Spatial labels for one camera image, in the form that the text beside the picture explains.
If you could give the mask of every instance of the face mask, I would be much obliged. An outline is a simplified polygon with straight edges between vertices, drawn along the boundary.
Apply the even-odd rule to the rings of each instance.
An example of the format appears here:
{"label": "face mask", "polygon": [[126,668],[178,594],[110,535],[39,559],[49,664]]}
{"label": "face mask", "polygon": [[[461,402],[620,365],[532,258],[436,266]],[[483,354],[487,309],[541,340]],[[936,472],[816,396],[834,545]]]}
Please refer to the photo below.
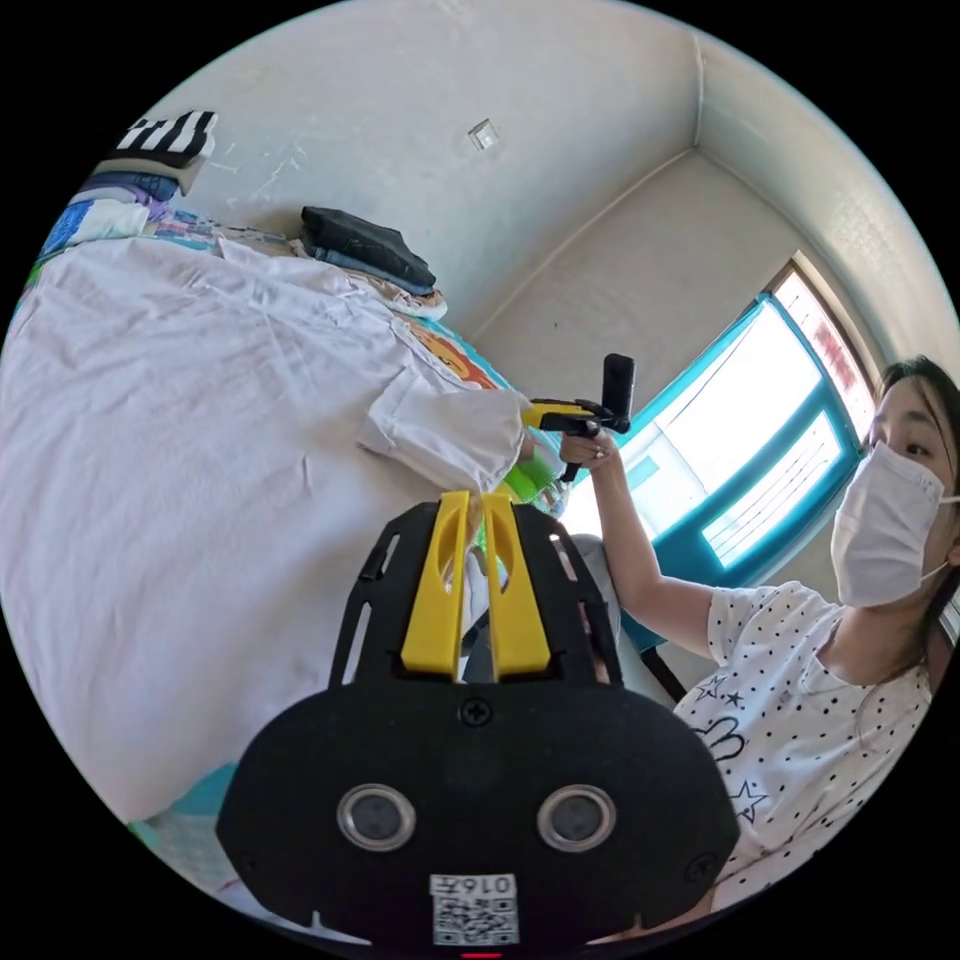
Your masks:
{"label": "face mask", "polygon": [[923,572],[927,535],[943,503],[943,484],[926,468],[878,444],[860,464],[834,518],[830,552],[840,602],[879,607],[909,597]]}

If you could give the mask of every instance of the polka dot t-shirt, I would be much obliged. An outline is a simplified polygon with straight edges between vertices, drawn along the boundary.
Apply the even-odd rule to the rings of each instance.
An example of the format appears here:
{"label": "polka dot t-shirt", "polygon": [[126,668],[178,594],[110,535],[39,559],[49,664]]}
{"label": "polka dot t-shirt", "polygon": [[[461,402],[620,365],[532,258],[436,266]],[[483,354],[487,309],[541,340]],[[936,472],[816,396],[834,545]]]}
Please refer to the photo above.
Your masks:
{"label": "polka dot t-shirt", "polygon": [[713,754],[740,821],[715,910],[816,853],[879,786],[926,713],[920,669],[874,689],[821,665],[842,612],[799,583],[714,593],[708,644],[719,669],[676,713]]}

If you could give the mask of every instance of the woman's arm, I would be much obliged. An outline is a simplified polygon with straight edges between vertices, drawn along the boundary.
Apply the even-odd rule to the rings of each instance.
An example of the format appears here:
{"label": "woman's arm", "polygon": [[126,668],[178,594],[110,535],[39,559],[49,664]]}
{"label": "woman's arm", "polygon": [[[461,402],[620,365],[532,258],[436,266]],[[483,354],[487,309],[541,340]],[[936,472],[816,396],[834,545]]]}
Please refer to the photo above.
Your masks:
{"label": "woman's arm", "polygon": [[591,476],[603,548],[620,604],[658,636],[712,659],[707,617],[714,591],[660,572],[653,545],[633,505],[619,451],[612,440],[607,441],[602,465],[594,466]]}

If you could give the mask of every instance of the window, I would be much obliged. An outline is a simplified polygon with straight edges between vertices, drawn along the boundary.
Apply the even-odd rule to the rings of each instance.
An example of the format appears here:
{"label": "window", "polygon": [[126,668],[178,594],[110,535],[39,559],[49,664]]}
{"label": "window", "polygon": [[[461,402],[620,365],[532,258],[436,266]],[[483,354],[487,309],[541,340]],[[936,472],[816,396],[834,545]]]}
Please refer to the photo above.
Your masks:
{"label": "window", "polygon": [[[789,265],[619,441],[664,573],[716,586],[766,576],[842,489],[873,414],[842,332]],[[581,477],[564,525],[599,534]]]}

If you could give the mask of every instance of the white wall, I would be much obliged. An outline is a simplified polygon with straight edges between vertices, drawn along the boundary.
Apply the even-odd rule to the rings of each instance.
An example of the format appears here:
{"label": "white wall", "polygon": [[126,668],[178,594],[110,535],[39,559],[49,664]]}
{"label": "white wall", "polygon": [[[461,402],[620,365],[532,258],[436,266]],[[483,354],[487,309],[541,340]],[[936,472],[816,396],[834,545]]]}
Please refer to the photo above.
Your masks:
{"label": "white wall", "polygon": [[[191,208],[399,229],[469,332],[553,249],[693,143],[692,36],[606,0],[355,0],[261,35],[151,115],[219,113]],[[467,133],[489,118],[500,143]]]}
{"label": "white wall", "polygon": [[960,381],[960,322],[926,245],[872,165],[809,101],[700,38],[699,149],[766,197],[833,269],[883,359],[926,353]]}
{"label": "white wall", "polygon": [[477,344],[520,390],[540,396],[595,395],[603,357],[633,356],[639,409],[802,244],[783,217],[691,151],[574,238]]}

